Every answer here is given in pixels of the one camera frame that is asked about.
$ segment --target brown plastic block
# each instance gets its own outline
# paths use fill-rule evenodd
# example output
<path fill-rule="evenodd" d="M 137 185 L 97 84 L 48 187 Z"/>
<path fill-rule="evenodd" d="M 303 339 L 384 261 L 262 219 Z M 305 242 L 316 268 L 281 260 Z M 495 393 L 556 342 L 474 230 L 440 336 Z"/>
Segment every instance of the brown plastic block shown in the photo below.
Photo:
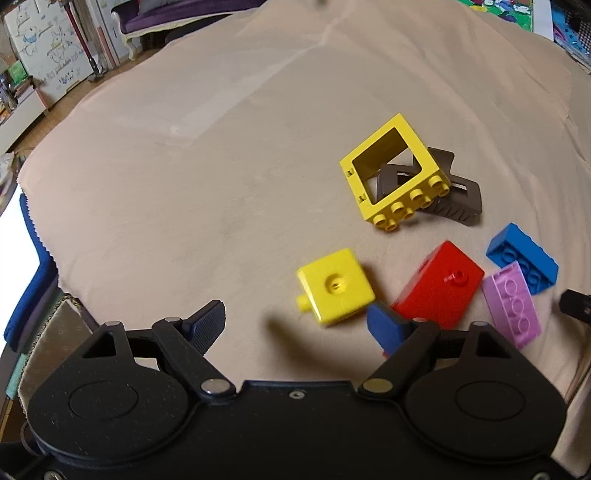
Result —
<path fill-rule="evenodd" d="M 442 172 L 450 180 L 452 186 L 448 195 L 437 197 L 431 205 L 422 211 L 444 216 L 464 225 L 475 225 L 479 222 L 480 215 L 482 214 L 480 187 L 475 181 L 450 174 L 454 159 L 453 152 L 431 147 L 428 150 Z M 378 174 L 376 200 L 380 201 L 386 195 L 389 195 L 400 187 L 400 185 L 409 181 L 419 171 L 421 171 L 421 167 L 415 158 L 413 158 L 413 165 L 411 167 L 391 163 L 383 164 Z"/>

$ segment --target yellow toy block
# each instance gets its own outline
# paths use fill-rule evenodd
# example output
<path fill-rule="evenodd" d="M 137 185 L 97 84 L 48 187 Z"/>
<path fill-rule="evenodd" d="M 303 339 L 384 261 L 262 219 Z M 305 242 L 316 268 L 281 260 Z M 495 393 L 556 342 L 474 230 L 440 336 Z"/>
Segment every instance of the yellow toy block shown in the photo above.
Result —
<path fill-rule="evenodd" d="M 363 269 L 348 248 L 301 267 L 297 277 L 305 295 L 297 298 L 302 312 L 314 310 L 321 325 L 353 315 L 375 300 Z"/>
<path fill-rule="evenodd" d="M 418 175 L 400 185 L 390 195 L 372 203 L 365 183 L 407 148 L 421 166 Z M 394 230 L 400 220 L 410 218 L 418 208 L 427 208 L 436 196 L 449 193 L 451 182 L 399 113 L 340 161 L 355 195 L 363 219 L 383 230 Z"/>

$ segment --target toy block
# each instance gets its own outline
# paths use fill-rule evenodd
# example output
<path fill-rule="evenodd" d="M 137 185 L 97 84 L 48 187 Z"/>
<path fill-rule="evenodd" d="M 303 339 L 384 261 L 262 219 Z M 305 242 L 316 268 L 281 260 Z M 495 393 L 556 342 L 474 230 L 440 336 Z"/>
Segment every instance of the toy block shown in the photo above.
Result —
<path fill-rule="evenodd" d="M 532 295 L 556 283 L 556 262 L 514 223 L 491 240 L 486 256 L 501 268 L 517 260 Z"/>
<path fill-rule="evenodd" d="M 366 182 L 378 174 L 380 166 L 410 149 L 421 171 L 383 199 L 372 201 Z M 426 208 L 437 196 L 450 190 L 450 182 L 404 117 L 392 118 L 340 161 L 363 219 L 386 231 L 409 218 L 418 208 Z"/>
<path fill-rule="evenodd" d="M 558 307 L 562 313 L 591 325 L 591 296 L 574 290 L 566 290 Z"/>
<path fill-rule="evenodd" d="M 302 312 L 313 310 L 321 325 L 344 320 L 375 300 L 363 269 L 348 248 L 301 267 L 297 277 L 306 292 L 297 298 L 298 307 Z"/>
<path fill-rule="evenodd" d="M 482 214 L 482 197 L 478 184 L 475 181 L 464 179 L 450 173 L 454 159 L 452 152 L 431 147 L 428 147 L 427 150 L 452 185 L 449 195 L 437 197 L 431 205 L 421 211 L 447 217 L 467 226 L 478 223 Z M 413 178 L 420 169 L 421 167 L 416 158 L 413 159 L 413 166 L 411 167 L 391 163 L 382 165 L 378 174 L 376 198 L 381 200 L 388 196 L 391 192 L 404 185 L 409 179 Z"/>
<path fill-rule="evenodd" d="M 422 317 L 444 329 L 462 318 L 484 271 L 449 240 L 431 252 L 392 308 L 407 319 Z"/>
<path fill-rule="evenodd" d="M 516 261 L 482 281 L 482 292 L 496 329 L 518 349 L 542 328 L 525 277 Z"/>
<path fill-rule="evenodd" d="M 379 300 L 369 305 L 367 321 L 369 333 L 386 355 L 392 355 L 398 350 L 413 332 L 411 322 Z"/>

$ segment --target purple toy block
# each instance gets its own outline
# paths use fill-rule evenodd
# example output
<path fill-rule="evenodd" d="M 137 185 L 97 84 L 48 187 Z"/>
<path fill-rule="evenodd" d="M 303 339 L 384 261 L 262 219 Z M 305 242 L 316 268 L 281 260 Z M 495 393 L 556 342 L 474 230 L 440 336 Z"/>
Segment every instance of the purple toy block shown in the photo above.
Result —
<path fill-rule="evenodd" d="M 519 262 L 482 280 L 482 291 L 496 329 L 517 348 L 542 332 Z"/>

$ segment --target purple sofa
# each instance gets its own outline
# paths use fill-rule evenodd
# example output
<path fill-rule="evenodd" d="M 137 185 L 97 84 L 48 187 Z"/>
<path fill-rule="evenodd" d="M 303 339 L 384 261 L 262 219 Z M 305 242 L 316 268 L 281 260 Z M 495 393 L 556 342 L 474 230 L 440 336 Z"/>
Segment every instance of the purple sofa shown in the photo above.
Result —
<path fill-rule="evenodd" d="M 114 7 L 111 16 L 129 50 L 129 59 L 135 60 L 137 49 L 132 43 L 135 37 L 182 27 L 202 18 L 257 8 L 264 2 L 265 0 L 181 0 L 140 14 L 137 0 L 130 0 Z"/>

